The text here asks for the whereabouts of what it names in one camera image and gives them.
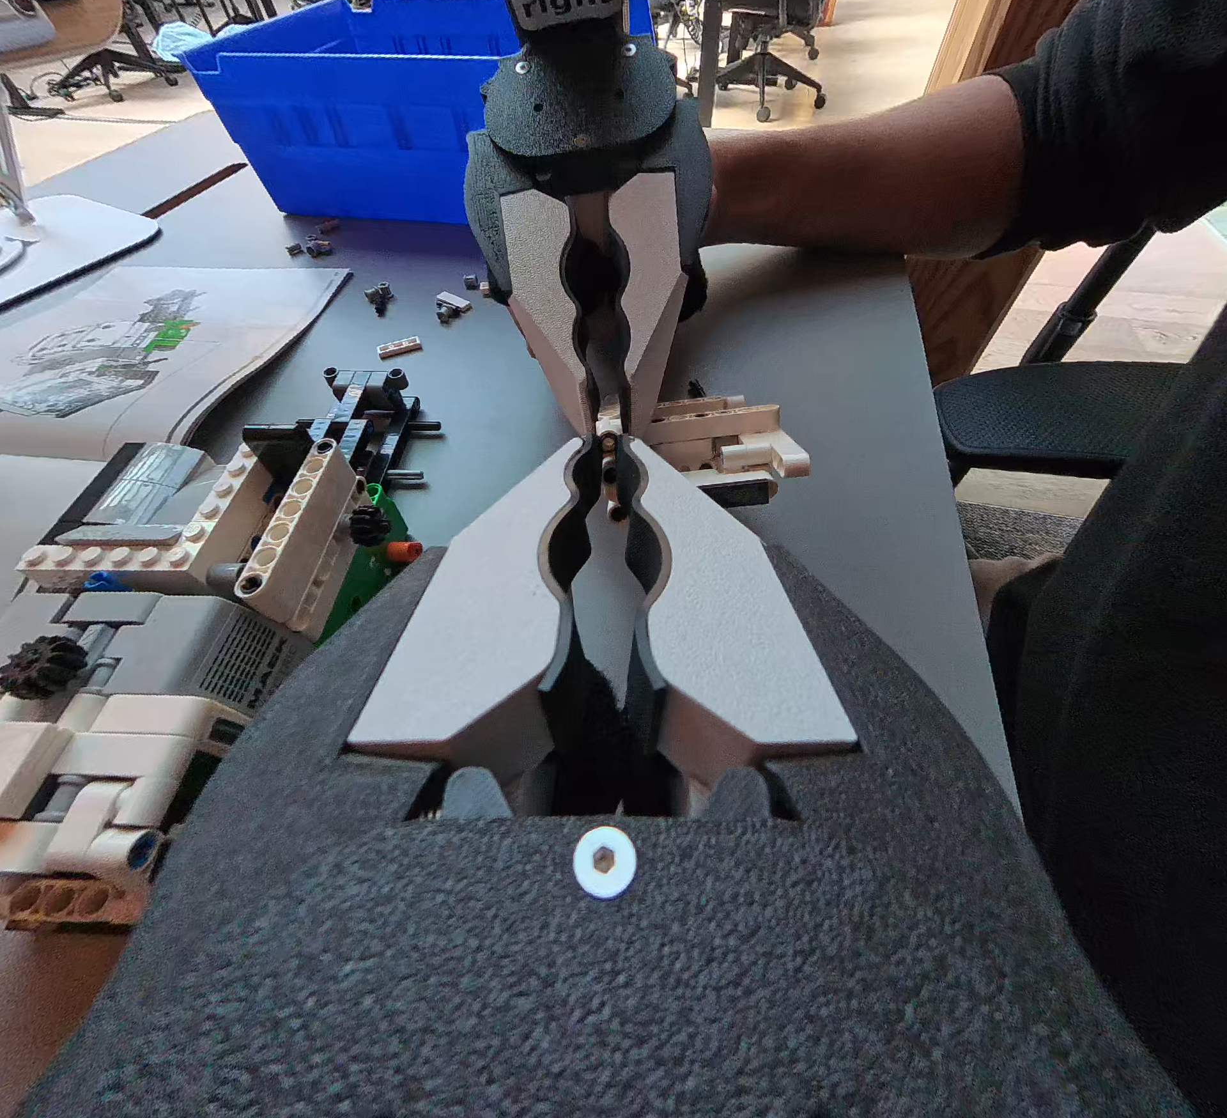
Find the blue plastic bin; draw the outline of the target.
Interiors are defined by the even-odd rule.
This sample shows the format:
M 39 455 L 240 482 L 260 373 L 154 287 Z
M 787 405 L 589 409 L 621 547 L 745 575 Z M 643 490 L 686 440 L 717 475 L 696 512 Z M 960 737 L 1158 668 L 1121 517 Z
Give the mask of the blue plastic bin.
M 646 0 L 629 25 L 654 38 Z M 329 0 L 184 65 L 284 214 L 463 223 L 481 87 L 517 51 L 503 0 Z

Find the white lego subassembly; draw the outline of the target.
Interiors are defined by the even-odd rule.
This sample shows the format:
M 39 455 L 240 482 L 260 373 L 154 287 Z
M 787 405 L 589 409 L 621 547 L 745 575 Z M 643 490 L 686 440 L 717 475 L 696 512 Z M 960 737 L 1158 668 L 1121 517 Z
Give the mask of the white lego subassembly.
M 777 405 L 704 396 L 656 405 L 646 445 L 726 509 L 767 504 L 776 482 L 809 476 L 811 460 L 780 426 Z

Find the person's dark clothing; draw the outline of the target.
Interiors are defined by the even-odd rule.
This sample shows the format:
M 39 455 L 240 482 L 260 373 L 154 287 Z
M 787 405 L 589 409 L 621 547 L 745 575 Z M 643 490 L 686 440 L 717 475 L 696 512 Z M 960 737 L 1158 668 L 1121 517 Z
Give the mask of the person's dark clothing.
M 1024 824 L 1081 947 L 1198 1116 L 1225 1099 L 1225 333 L 1175 374 L 988 652 Z

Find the partly built lego truck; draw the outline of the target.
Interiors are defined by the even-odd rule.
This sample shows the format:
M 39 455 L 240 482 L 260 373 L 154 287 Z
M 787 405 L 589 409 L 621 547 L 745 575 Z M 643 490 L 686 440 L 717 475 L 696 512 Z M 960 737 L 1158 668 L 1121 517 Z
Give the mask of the partly built lego truck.
M 329 413 L 229 459 L 127 444 L 14 562 L 2 605 L 2 931 L 128 928 L 267 699 L 422 553 L 383 490 L 401 370 L 325 372 Z

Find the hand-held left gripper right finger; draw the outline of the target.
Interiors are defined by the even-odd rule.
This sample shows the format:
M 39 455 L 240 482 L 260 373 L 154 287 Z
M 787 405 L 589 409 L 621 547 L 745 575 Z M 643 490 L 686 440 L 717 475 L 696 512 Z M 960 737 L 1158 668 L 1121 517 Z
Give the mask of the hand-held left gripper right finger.
M 635 611 L 635 740 L 686 779 L 848 753 L 857 736 L 758 538 L 652 453 L 619 441 Z

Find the light blue cloth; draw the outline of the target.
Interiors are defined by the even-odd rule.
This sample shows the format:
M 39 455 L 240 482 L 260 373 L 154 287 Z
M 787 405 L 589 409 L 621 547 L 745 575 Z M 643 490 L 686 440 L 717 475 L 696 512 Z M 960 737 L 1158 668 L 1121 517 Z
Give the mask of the light blue cloth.
M 218 37 L 184 22 L 163 24 L 149 46 L 153 56 L 163 62 L 182 65 L 182 59 L 196 50 L 218 43 Z

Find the white stand base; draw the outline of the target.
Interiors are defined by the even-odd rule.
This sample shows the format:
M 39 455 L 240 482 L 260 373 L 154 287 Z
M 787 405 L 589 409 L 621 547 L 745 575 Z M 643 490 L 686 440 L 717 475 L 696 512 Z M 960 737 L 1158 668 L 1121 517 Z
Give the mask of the white stand base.
M 2 71 L 92 52 L 120 22 L 120 0 L 1 0 Z M 30 199 L 1 113 L 2 307 L 151 241 L 155 221 L 75 195 Z

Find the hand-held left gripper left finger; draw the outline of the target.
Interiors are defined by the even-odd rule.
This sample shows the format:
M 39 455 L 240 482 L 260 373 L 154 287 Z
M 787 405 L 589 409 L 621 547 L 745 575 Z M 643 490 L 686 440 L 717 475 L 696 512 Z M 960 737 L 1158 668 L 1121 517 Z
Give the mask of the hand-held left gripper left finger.
M 485 770 L 530 816 L 615 811 L 615 696 L 571 598 L 601 489 L 570 440 L 451 540 L 348 750 Z

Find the black mesh chair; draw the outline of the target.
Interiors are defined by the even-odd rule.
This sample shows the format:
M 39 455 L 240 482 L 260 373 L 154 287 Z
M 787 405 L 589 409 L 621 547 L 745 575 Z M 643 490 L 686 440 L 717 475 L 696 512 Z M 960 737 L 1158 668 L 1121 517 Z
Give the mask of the black mesh chair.
M 973 469 L 1095 481 L 1118 473 L 1183 366 L 1064 357 L 1154 234 L 1147 226 L 1107 248 L 1017 366 L 933 390 L 952 485 Z

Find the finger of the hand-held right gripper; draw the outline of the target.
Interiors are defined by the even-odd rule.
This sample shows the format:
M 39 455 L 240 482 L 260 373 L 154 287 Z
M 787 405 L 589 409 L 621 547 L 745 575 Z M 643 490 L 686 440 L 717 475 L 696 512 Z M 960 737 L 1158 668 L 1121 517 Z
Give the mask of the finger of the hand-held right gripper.
M 572 229 L 566 205 L 544 192 L 503 195 L 509 310 L 549 391 L 578 436 L 593 427 L 589 375 L 575 346 L 579 308 L 562 279 Z
M 623 360 L 623 429 L 630 436 L 644 436 L 660 396 L 686 289 L 674 173 L 639 173 L 615 191 L 610 199 L 610 226 L 628 267 L 619 302 L 628 339 Z

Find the open instruction booklet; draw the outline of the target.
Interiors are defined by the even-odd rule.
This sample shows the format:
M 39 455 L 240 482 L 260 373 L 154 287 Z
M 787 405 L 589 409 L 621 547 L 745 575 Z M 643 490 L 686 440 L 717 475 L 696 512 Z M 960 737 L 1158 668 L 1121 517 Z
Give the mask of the open instruction booklet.
M 105 462 L 184 445 L 308 329 L 343 268 L 117 267 L 2 316 L 1 454 Z

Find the scattered small lego pieces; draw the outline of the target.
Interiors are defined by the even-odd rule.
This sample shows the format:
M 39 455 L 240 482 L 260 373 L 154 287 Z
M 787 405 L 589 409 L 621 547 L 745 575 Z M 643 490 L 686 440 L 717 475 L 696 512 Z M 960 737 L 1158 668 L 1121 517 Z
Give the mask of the scattered small lego pieces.
M 310 261 L 328 259 L 334 253 L 333 240 L 341 227 L 341 221 L 335 218 L 319 221 L 315 231 L 302 235 L 297 241 L 287 244 L 284 253 L 289 258 L 305 257 Z M 387 307 L 395 298 L 391 285 L 387 281 L 375 283 L 363 292 L 363 298 L 373 308 L 379 319 L 386 317 Z M 437 321 L 448 325 L 454 319 L 471 311 L 471 302 L 466 297 L 454 298 L 451 294 L 440 294 L 435 299 Z

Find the person's right forearm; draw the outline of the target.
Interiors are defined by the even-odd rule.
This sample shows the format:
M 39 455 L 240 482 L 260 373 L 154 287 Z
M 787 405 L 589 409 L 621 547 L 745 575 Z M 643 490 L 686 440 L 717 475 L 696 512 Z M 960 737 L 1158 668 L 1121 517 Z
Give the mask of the person's right forearm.
M 708 245 L 1104 247 L 1224 200 L 1224 0 L 1084 0 L 1035 55 L 893 110 L 709 138 Z

